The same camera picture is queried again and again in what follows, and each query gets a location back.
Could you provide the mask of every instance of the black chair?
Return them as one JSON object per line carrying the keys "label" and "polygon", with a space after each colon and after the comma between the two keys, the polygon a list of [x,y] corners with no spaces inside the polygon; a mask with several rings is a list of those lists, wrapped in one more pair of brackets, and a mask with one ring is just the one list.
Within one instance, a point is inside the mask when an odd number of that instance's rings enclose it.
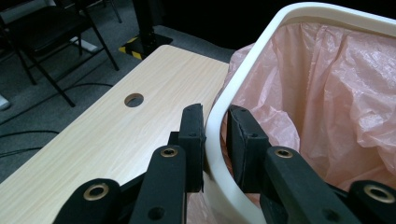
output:
{"label": "black chair", "polygon": [[[0,0],[0,11],[14,9],[32,1],[34,0]],[[30,72],[30,68],[35,66],[71,106],[75,106],[75,104],[57,85],[57,81],[60,78],[63,78],[87,62],[103,49],[113,63],[114,68],[117,71],[119,70],[105,41],[88,13],[84,0],[73,1],[75,3],[75,9],[73,10],[60,6],[45,6],[10,22],[5,22],[0,15],[1,32],[21,59],[21,64],[32,83],[35,84],[35,80]],[[53,79],[40,63],[60,50],[74,45],[76,42],[78,43],[79,54],[81,55],[81,34],[91,28],[96,33],[102,47],[94,52],[90,52],[90,57],[81,60],[70,69],[67,69],[59,79]],[[22,54],[32,62],[32,65],[28,66]]]}

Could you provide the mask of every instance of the light wood surface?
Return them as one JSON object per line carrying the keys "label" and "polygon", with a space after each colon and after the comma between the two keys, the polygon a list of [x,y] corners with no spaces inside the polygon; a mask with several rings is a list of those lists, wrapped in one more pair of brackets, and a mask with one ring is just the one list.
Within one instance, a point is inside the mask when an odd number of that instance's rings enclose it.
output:
{"label": "light wood surface", "polygon": [[[51,223],[81,184],[120,185],[146,172],[152,152],[178,131],[184,107],[206,120],[228,64],[162,46],[0,185],[0,223]],[[141,93],[144,102],[124,99]]]}

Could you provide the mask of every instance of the pink plastic bag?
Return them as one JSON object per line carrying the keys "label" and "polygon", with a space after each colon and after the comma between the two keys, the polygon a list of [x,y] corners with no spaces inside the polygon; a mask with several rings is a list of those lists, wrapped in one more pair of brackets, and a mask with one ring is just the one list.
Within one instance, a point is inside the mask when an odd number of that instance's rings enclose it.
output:
{"label": "pink plastic bag", "polygon": [[[252,46],[233,55],[224,86]],[[394,38],[319,23],[285,25],[232,104],[250,110],[273,146],[300,151],[326,182],[348,190],[371,179],[396,188],[395,56]]]}

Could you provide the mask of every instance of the metal stand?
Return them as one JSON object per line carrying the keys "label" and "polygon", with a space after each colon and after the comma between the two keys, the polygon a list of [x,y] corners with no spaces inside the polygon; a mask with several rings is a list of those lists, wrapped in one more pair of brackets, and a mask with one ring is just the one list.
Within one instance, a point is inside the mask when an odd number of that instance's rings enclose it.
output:
{"label": "metal stand", "polygon": [[133,0],[134,11],[139,25],[139,35],[126,43],[121,51],[132,54],[137,59],[145,59],[161,45],[170,44],[173,39],[157,35],[152,28],[153,21],[149,1]]}

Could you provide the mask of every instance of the bin rim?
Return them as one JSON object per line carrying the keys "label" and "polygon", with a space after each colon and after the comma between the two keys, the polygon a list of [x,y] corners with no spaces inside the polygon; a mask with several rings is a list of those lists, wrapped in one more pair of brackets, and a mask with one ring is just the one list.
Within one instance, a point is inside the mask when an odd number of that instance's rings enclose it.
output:
{"label": "bin rim", "polygon": [[220,147],[223,117],[249,70],[278,27],[298,18],[319,18],[340,22],[365,31],[396,37],[396,20],[348,7],[318,2],[295,3],[281,8],[268,23],[233,78],[214,103],[205,125],[205,201],[235,223],[266,223],[262,210],[238,188],[230,175]]}

